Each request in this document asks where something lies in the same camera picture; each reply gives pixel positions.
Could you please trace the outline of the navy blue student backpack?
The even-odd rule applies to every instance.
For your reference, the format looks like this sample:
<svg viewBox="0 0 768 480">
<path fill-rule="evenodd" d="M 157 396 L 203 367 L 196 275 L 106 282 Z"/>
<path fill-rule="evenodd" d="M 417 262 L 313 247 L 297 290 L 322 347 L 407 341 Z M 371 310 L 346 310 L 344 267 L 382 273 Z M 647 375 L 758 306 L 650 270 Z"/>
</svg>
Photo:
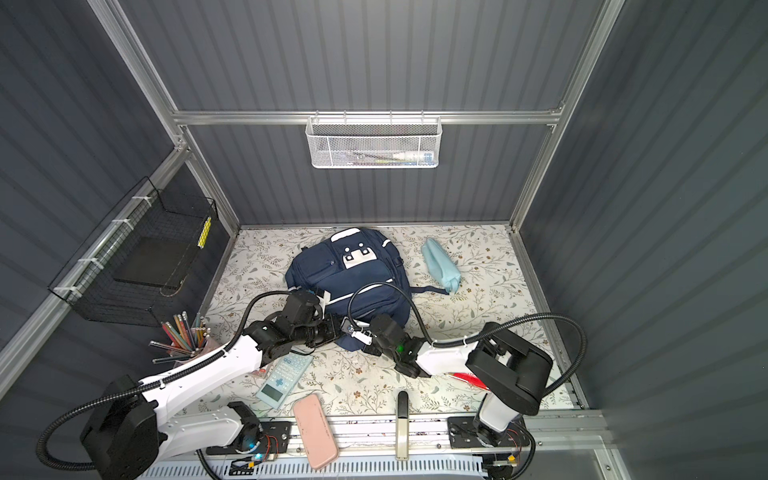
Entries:
<svg viewBox="0 0 768 480">
<path fill-rule="evenodd" d="M 414 293 L 447 295 L 445 289 L 412 287 L 397 247 L 378 230 L 349 228 L 304 248 L 286 274 L 291 289 L 301 288 L 325 297 L 325 311 L 357 324 L 378 314 L 389 315 L 398 325 L 408 322 Z"/>
</svg>

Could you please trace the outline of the light blue pencil pouch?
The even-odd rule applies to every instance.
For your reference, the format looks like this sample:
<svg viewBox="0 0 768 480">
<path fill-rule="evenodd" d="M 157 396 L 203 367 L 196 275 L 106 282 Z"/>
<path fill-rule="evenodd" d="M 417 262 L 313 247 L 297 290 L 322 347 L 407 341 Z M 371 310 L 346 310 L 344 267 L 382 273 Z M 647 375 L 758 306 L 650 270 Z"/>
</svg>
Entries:
<svg viewBox="0 0 768 480">
<path fill-rule="evenodd" d="M 428 238 L 421 252 L 430 276 L 449 294 L 457 293 L 461 273 L 446 250 L 435 239 Z"/>
</svg>

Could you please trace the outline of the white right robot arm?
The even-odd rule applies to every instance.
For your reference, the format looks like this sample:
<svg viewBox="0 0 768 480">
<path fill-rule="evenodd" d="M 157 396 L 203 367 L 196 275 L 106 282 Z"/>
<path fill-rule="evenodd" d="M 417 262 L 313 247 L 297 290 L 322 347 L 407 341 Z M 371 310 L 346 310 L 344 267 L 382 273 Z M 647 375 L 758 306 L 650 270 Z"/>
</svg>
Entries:
<svg viewBox="0 0 768 480">
<path fill-rule="evenodd" d="M 422 332 L 410 336 L 390 316 L 378 314 L 366 327 L 358 325 L 353 303 L 360 294 L 388 288 L 409 305 Z M 349 298 L 347 319 L 354 333 L 369 338 L 373 345 L 394 362 L 403 375 L 434 377 L 469 374 L 486 387 L 486 394 L 473 423 L 473 436 L 486 447 L 495 447 L 513 428 L 520 436 L 525 427 L 516 421 L 539 413 L 541 401 L 566 383 L 585 359 L 588 337 L 583 327 L 570 317 L 553 312 L 527 314 L 504 323 L 488 322 L 476 334 L 454 340 L 433 339 L 412 298 L 401 288 L 387 282 L 367 284 Z M 579 339 L 575 360 L 556 380 L 549 382 L 553 360 L 542 349 L 512 331 L 514 326 L 539 320 L 562 322 L 574 328 Z"/>
</svg>

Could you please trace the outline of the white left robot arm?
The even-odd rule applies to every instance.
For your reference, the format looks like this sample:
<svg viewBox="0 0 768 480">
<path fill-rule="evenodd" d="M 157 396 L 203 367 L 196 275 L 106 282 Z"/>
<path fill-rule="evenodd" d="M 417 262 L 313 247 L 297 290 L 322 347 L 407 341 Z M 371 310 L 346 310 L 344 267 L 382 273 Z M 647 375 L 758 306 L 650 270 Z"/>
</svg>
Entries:
<svg viewBox="0 0 768 480">
<path fill-rule="evenodd" d="M 40 434 L 35 454 L 54 470 L 97 471 L 103 479 L 134 479 L 180 446 L 180 435 L 165 431 L 171 418 L 202 395 L 288 354 L 297 344 L 310 348 L 333 343 L 343 334 L 344 318 L 327 312 L 320 297 L 306 290 L 281 291 L 282 310 L 262 321 L 247 304 L 231 340 L 180 367 L 137 382 L 123 376 L 105 393 L 64 413 Z M 49 450 L 53 434 L 65 423 L 87 414 L 80 442 L 86 462 L 59 459 Z"/>
</svg>

